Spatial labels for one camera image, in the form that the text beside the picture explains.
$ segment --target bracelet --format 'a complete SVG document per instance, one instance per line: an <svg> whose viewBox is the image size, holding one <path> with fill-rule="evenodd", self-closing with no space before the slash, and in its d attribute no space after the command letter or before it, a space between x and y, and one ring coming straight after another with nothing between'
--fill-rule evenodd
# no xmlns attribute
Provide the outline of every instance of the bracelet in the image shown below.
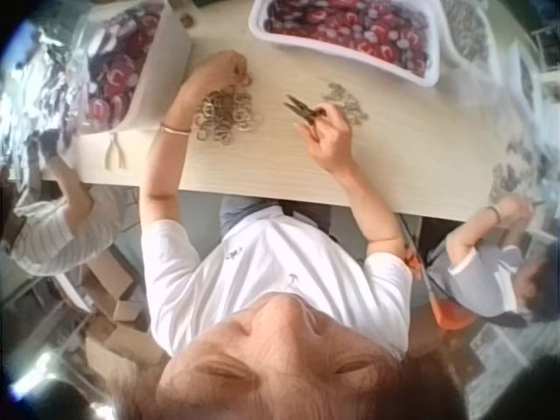
<svg viewBox="0 0 560 420"><path fill-rule="evenodd" d="M180 136L186 136L186 137L188 137L191 134L191 131L192 131L191 129L185 129L185 130L172 129L171 127L167 127L162 122L159 124L159 129L166 132L166 133L178 134Z"/></svg>
<svg viewBox="0 0 560 420"><path fill-rule="evenodd" d="M488 210L492 210L493 213L496 215L496 219L498 219L498 224L501 224L501 214L498 211L498 209L496 208L496 206L488 206L487 207Z"/></svg>

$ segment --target gray pants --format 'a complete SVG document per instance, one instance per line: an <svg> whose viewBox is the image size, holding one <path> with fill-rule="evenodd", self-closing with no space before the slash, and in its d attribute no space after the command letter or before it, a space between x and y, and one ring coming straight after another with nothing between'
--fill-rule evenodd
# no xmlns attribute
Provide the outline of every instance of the gray pants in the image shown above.
<svg viewBox="0 0 560 420"><path fill-rule="evenodd" d="M259 199L241 195L224 195L220 208L220 232L223 238L232 227L252 213L271 206L280 206L289 216L302 214L317 224L319 230L329 235L331 207L325 204L302 203L281 199Z"/></svg>

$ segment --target wooden table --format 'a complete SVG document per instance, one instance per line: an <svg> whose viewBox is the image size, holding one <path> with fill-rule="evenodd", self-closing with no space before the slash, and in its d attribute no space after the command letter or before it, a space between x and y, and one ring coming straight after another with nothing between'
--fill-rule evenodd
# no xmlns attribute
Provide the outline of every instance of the wooden table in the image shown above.
<svg viewBox="0 0 560 420"><path fill-rule="evenodd" d="M353 153L397 212L462 221L487 202L501 140L481 109L458 108L440 87L417 87L369 66L259 41L247 26L251 4L227 0L190 9L197 24L190 30L189 67L222 49L245 54L262 122L236 134L230 146L192 139L181 189L346 205L343 192L307 155L292 126L298 119L283 105L288 93L319 103L333 81L370 115L355 130ZM153 134L119 134L125 170L105 169L104 134L74 141L71 160L84 182L137 186Z"/></svg>

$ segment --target open cardboard box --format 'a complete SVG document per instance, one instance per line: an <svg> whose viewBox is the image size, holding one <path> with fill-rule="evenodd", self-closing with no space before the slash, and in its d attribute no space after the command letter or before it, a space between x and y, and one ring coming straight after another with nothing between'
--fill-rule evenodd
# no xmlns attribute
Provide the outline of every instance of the open cardboard box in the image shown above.
<svg viewBox="0 0 560 420"><path fill-rule="evenodd" d="M134 377L139 368L156 366L164 350L146 332L115 326L103 316L95 317L86 330L86 359L105 381Z"/></svg>
<svg viewBox="0 0 560 420"><path fill-rule="evenodd" d="M140 276L128 266L116 247L87 263L81 281L88 296L103 315L114 322L132 322L145 307Z"/></svg>

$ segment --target striped shirt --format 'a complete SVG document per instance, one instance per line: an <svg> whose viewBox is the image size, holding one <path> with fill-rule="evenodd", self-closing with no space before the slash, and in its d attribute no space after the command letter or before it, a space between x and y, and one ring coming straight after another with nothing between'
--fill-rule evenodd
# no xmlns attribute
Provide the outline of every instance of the striped shirt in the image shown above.
<svg viewBox="0 0 560 420"><path fill-rule="evenodd" d="M94 207L75 235L65 219L66 199L41 201L16 208L27 221L10 256L34 276L64 273L86 263L108 248L123 225L125 191L120 187L93 186Z"/></svg>

